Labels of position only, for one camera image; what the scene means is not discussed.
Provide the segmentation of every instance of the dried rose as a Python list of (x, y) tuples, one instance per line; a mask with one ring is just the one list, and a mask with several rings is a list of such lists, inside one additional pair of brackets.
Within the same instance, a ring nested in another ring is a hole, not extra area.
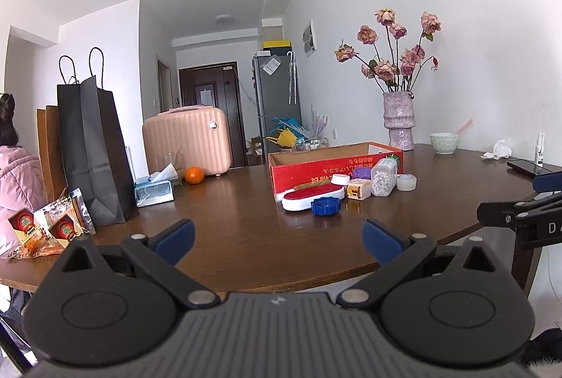
[(380, 11), (378, 11), (375, 14), (375, 17), (377, 17), (377, 21), (384, 26), (390, 26), (391, 24), (394, 23), (394, 16), (396, 15), (396, 12), (393, 11), (392, 9), (381, 9)]
[(398, 70), (390, 61), (381, 61), (375, 66), (375, 73), (379, 79), (388, 82), (394, 80), (394, 76), (398, 74)]
[(367, 65), (362, 65), (361, 66), (361, 72), (363, 73), (363, 75), (365, 77), (367, 77), (367, 79), (374, 79), (375, 78), (375, 73), (373, 72), (373, 70), (367, 66)]
[(402, 56), (400, 56), (400, 60), (403, 63), (407, 63), (409, 65), (415, 65), (419, 63), (419, 57), (413, 50), (404, 50)]
[(426, 34), (433, 34), (441, 30), (441, 22), (437, 20), (437, 15), (424, 12), (421, 16), (421, 27)]
[(418, 57), (418, 60), (416, 61), (417, 63), (421, 63), (422, 59), (425, 58), (425, 50), (423, 49), (423, 47), (421, 45), (416, 45), (412, 51), (416, 54), (416, 56)]
[(416, 66), (411, 65), (410, 63), (402, 63), (402, 66), (400, 66), (400, 73), (404, 77), (409, 77), (414, 73), (415, 68), (416, 68)]
[(353, 47), (345, 45), (343, 42), (342, 45), (339, 46), (339, 49), (337, 49), (334, 53), (340, 63), (343, 63), (344, 61), (347, 61), (357, 55), (357, 52), (355, 52)]
[(357, 33), (357, 40), (364, 44), (374, 44), (379, 40), (377, 33), (374, 29), (369, 28), (367, 25), (361, 26), (361, 31)]
[(392, 33), (396, 40), (403, 38), (406, 34), (408, 34), (408, 30), (399, 23), (393, 23), (388, 30)]

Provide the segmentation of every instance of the pink textured vase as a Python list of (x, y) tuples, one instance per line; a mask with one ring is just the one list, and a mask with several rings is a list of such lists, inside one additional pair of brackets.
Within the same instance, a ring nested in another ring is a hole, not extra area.
[(414, 149), (412, 128), (416, 125), (414, 101), (409, 91), (383, 93), (384, 127), (388, 129), (390, 146), (401, 150)]

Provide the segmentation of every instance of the refrigerator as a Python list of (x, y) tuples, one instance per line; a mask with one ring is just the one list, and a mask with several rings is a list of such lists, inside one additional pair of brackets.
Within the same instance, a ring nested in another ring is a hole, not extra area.
[(289, 56), (277, 56), (281, 64), (268, 74), (263, 65), (270, 59), (268, 56), (254, 57), (254, 88), (256, 89), (257, 114), (260, 121), (260, 134), (265, 163), (268, 154), (279, 152), (279, 146), (265, 140), (265, 137), (277, 127), (273, 117), (294, 117), (302, 124), (299, 96), (294, 101), (294, 95), (289, 104)]

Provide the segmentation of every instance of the black paper bag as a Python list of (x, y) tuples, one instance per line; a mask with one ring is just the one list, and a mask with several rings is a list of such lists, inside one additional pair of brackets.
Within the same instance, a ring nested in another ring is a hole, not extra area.
[(135, 206), (134, 181), (113, 93), (98, 88), (93, 75), (79, 84), (74, 74), (74, 82), (57, 85), (68, 189), (80, 188), (95, 227), (124, 223)]

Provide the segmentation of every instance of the white fur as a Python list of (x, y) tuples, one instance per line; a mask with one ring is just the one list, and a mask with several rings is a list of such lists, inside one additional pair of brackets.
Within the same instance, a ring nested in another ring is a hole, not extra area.
[(562, 362), (536, 362), (529, 369), (539, 378), (562, 378)]

